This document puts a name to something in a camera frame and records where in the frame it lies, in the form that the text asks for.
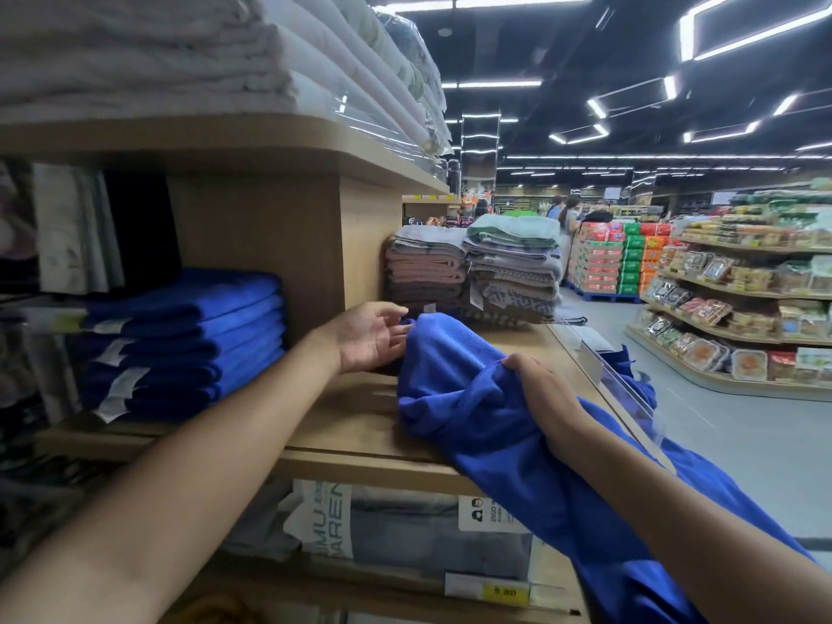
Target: ceiling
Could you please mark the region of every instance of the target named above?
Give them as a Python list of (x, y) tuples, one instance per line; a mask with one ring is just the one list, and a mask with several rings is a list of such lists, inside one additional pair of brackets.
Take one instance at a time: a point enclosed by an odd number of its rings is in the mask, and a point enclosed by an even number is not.
[[(402, 14), (419, 27), (443, 82), (543, 80), (539, 87), (446, 90), (448, 120), (495, 111), (519, 119), (501, 126), (499, 165), (555, 167), (556, 175), (539, 178), (498, 171), (500, 183), (521, 178), (539, 184), (621, 182), (621, 177), (583, 175), (591, 171), (565, 166), (832, 166), (829, 160), (806, 158), (832, 154), (832, 146), (796, 152), (832, 142), (832, 0), (726, 0), (693, 16), (694, 57), (818, 11), (829, 9), (830, 16), (683, 62), (680, 19), (706, 1), (591, 0)], [(441, 29), (452, 34), (440, 36)], [(667, 76), (674, 77), (678, 92), (672, 101)], [(633, 85), (638, 87), (620, 91)], [(774, 116), (794, 93), (801, 96), (785, 114)], [(598, 98), (607, 118), (599, 119), (588, 104), (591, 98)], [(459, 146), (460, 125), (449, 128)], [(609, 135), (602, 137), (604, 130)], [(697, 141), (747, 130), (748, 135)], [(693, 143), (684, 142), (686, 134)], [(567, 142), (596, 139), (564, 145), (550, 135)], [(466, 140), (463, 148), (470, 144)], [(791, 157), (614, 159), (661, 155)]]

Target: yellow price tag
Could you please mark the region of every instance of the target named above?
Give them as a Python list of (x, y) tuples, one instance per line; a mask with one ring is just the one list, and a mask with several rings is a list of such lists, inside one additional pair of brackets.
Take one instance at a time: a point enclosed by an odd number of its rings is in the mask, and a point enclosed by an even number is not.
[(510, 607), (528, 607), (528, 587), (507, 587), (486, 582), (483, 585), (483, 599), (486, 602), (507, 604)]

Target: hand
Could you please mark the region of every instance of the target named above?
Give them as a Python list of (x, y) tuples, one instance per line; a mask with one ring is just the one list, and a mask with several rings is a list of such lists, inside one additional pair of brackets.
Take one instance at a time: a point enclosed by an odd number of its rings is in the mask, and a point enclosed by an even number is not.
[(340, 372), (362, 372), (404, 355), (410, 325), (400, 322), (407, 314), (404, 306), (368, 302), (338, 315), (318, 331), (337, 349)]
[(527, 354), (513, 354), (503, 365), (520, 375), (523, 396), (549, 449), (567, 462), (568, 448), (577, 433), (602, 429), (578, 402), (567, 380)]

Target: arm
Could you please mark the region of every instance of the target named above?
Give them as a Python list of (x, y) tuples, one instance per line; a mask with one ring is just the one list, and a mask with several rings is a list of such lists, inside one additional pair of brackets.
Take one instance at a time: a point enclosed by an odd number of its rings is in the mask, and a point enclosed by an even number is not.
[(0, 624), (151, 624), (257, 493), (339, 372), (401, 356), (407, 309), (369, 303), (155, 443), (0, 587)]
[(627, 521), (709, 622), (832, 618), (832, 577), (811, 560), (602, 427), (563, 377), (525, 355), (505, 365), (519, 372), (552, 452)]

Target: person's right hand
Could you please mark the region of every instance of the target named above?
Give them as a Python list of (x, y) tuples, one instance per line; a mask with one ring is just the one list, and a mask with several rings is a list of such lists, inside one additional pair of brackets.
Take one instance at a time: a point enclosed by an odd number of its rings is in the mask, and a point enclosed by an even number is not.
[(549, 449), (568, 463), (566, 449), (576, 434), (594, 432), (601, 425), (584, 410), (567, 380), (534, 357), (513, 354), (503, 360), (503, 365), (520, 375), (526, 404)]

